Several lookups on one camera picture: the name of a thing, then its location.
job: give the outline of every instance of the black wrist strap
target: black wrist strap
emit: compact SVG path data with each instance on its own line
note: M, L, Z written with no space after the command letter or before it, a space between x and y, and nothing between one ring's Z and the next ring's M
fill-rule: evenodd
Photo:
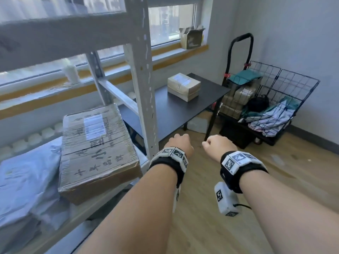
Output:
M170 166L172 169L174 169L174 171L177 173L177 176L178 176L177 188L179 188L185 175L184 171L180 167L180 163L175 161L171 157L165 157L165 158L161 157L153 161L149 169L151 169L151 167L158 165L158 164L165 164L165 165Z
M226 152L221 157L220 164L224 161L224 159L226 158L227 155L230 155L233 152L235 152L235 151ZM250 164L247 164L245 166L240 167L239 170L235 173L235 175L232 175L221 164L220 175L221 175L222 179L225 181L225 183L227 184L227 187L230 190L234 191L235 193L242 193L240 186L239 186L240 178L244 173L251 171L251 170L261 170L261 171L265 171L266 173L268 173L268 171L261 164L250 163Z

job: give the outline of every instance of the black table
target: black table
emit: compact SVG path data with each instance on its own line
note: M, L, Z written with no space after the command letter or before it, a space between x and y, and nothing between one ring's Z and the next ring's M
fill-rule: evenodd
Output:
M188 76L201 81L199 96L189 102L185 102L179 97L168 93L167 85L155 90L158 141L163 140L230 91L228 88L213 83L196 74L190 73ZM122 119L143 137L139 117L125 105L120 105L119 110ZM217 110L213 113L206 137L210 134L216 115Z

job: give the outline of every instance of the white plastic bag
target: white plastic bag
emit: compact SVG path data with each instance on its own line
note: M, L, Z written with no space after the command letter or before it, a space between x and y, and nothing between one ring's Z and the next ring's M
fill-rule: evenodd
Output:
M0 253L69 218L69 203L57 191L60 159L61 137L0 164Z

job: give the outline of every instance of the hand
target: hand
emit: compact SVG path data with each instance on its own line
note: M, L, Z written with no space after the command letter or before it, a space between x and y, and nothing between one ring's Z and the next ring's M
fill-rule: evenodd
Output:
M178 147L185 152L188 159L193 155L194 152L194 148L191 145L191 140L188 134L184 134L183 136L180 136L180 134L175 134L174 138L170 138L168 143L165 144L165 148L166 147Z
M238 148L227 137L220 135L211 135L207 141L202 142L202 146L208 156L216 162L220 162L221 156L228 151L237 151Z

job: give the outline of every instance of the black handle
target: black handle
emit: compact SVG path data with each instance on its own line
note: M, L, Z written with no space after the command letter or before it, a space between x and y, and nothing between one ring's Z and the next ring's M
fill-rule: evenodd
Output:
M231 54L232 54L232 48L233 48L233 45L236 43L236 42L240 42L242 40L245 40L247 38L251 38L251 44L249 46L249 52L248 52L248 57L247 57L247 61L246 63L248 64L250 59L251 59L251 56L252 56L252 50L253 50L253 42L254 42L254 37L251 33L247 33L247 34L244 34L244 35L241 35L235 39L233 39L233 41L231 42L231 45L230 45L230 48L228 49L228 56L227 56L227 67L226 67L226 72L225 74L228 74L230 72L230 66L231 66Z

